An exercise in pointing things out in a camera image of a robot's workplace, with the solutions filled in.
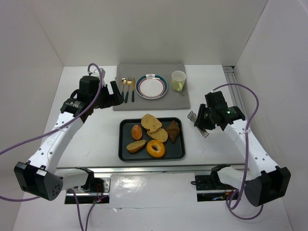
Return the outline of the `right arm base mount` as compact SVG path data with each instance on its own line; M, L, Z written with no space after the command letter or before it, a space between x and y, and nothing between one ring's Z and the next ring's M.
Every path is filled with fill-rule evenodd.
M211 169L211 172L205 175L195 175L195 180L191 185L196 187L198 202L225 201L227 197L234 193L235 188L223 184L218 178L218 171L230 167L222 164Z

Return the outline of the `brown chocolate croissant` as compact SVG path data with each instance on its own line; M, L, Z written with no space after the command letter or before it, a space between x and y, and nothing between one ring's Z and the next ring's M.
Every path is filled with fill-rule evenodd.
M175 142L180 133L180 128L178 123L175 120L173 120L166 128L166 132L168 133L168 136L171 139L171 141Z

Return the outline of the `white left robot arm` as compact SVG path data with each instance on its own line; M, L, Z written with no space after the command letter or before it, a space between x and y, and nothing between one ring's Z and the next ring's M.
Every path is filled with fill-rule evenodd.
M53 134L49 135L40 148L25 162L18 162L14 173L21 190L46 200L54 200L62 190L81 187L89 191L95 185L94 172L85 167L57 171L62 154L75 133L96 108L120 105L123 98L116 81L107 86L99 85L99 78L83 76L79 89L71 94L61 107Z

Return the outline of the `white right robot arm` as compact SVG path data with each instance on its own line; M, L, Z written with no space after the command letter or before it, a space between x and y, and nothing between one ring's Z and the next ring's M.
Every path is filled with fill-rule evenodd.
M234 142L245 158L248 171L241 172L230 165L219 165L211 170L215 183L243 189L251 205L258 207L285 195L291 173L267 154L249 128L248 121L237 106L229 107L221 91L205 95L194 126L206 130L220 127Z

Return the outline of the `orange round bun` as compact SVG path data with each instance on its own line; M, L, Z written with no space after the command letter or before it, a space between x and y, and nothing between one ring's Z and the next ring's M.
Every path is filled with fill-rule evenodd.
M131 130L131 135L134 140L140 140L142 138L142 129L139 125L134 125Z

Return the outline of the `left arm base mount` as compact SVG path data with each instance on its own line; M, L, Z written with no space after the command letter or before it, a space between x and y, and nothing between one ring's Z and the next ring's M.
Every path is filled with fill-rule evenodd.
M61 170L66 204L107 204L109 203L110 177L96 176L85 167Z

